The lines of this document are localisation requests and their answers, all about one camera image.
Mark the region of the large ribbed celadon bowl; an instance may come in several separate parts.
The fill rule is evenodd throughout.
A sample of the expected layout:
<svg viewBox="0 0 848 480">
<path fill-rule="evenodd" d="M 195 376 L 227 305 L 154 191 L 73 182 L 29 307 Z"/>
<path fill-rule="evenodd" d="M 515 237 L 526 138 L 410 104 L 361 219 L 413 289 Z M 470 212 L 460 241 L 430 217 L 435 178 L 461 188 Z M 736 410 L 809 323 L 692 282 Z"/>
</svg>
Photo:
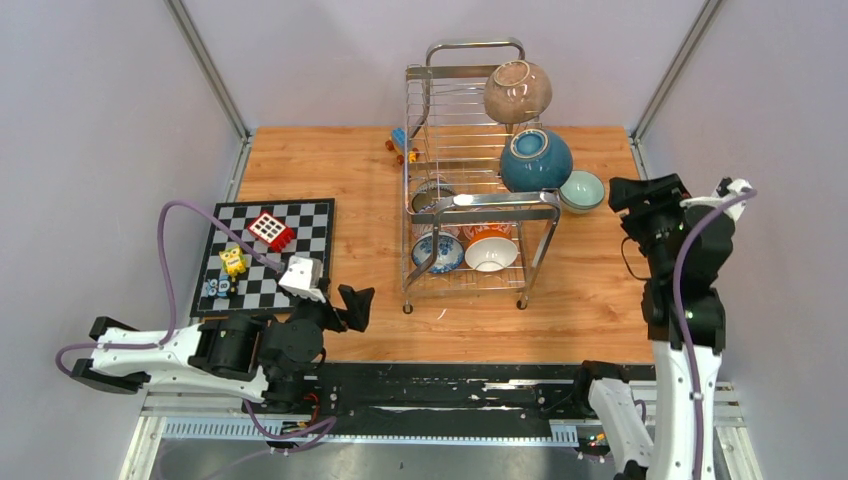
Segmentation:
<svg viewBox="0 0 848 480">
<path fill-rule="evenodd" d="M 581 203 L 603 201 L 606 193 L 601 179 L 583 170 L 574 170 L 559 192 L 560 198 L 567 197 Z"/>
</svg>

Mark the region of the small celadon green bowl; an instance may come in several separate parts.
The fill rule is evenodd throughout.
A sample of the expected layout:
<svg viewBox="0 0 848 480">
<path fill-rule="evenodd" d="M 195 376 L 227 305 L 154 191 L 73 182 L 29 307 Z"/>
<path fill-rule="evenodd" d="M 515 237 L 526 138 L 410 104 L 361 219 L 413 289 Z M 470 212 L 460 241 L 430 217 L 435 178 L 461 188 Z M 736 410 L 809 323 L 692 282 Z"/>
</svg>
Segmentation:
<svg viewBox="0 0 848 480">
<path fill-rule="evenodd" d="M 588 214 L 589 212 L 592 212 L 593 210 L 599 208 L 603 203 L 602 200 L 596 202 L 581 203 L 567 197 L 561 197 L 560 200 L 562 207 L 567 212 L 575 215 Z"/>
</svg>

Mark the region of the teal glazed bowl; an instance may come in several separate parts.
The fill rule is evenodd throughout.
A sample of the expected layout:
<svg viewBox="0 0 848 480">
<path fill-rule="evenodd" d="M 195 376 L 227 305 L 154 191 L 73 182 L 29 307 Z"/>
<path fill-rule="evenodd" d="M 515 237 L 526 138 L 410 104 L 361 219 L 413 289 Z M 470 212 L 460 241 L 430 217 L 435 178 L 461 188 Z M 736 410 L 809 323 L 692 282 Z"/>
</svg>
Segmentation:
<svg viewBox="0 0 848 480">
<path fill-rule="evenodd" d="M 500 154 L 501 180 L 513 193 L 559 189 L 572 171 L 570 147 L 550 130 L 526 129 L 509 140 Z"/>
</svg>

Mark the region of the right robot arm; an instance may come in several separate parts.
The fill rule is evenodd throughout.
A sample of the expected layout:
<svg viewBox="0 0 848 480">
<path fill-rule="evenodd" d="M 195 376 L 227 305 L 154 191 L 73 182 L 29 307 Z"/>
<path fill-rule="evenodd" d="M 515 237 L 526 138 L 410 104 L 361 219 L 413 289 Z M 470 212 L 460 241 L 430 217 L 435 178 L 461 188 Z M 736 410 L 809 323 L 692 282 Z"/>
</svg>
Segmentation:
<svg viewBox="0 0 848 480">
<path fill-rule="evenodd" d="M 650 271 L 641 308 L 656 375 L 654 428 L 620 365 L 583 362 L 570 393 L 577 413 L 600 420 L 618 479 L 715 476 L 713 403 L 727 318 L 713 284 L 755 194 L 744 179 L 724 178 L 697 197 L 676 174 L 609 182 L 608 205 Z"/>
</svg>

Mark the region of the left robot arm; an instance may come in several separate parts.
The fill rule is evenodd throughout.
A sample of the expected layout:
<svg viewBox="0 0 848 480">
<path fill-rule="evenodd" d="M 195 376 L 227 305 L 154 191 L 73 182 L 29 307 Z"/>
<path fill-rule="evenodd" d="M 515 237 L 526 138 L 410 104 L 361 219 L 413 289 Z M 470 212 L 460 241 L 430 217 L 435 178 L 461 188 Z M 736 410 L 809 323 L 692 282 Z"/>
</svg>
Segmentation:
<svg viewBox="0 0 848 480">
<path fill-rule="evenodd" d="M 343 307 L 299 299 L 284 321 L 235 313 L 173 332 L 155 332 L 101 316 L 90 331 L 90 356 L 77 359 L 67 374 L 107 393 L 132 395 L 148 387 L 173 387 L 232 395 L 249 406 L 293 413 L 312 396 L 305 378 L 326 360 L 325 332 L 363 332 L 369 325 L 375 289 L 341 285 L 338 291 Z"/>
</svg>

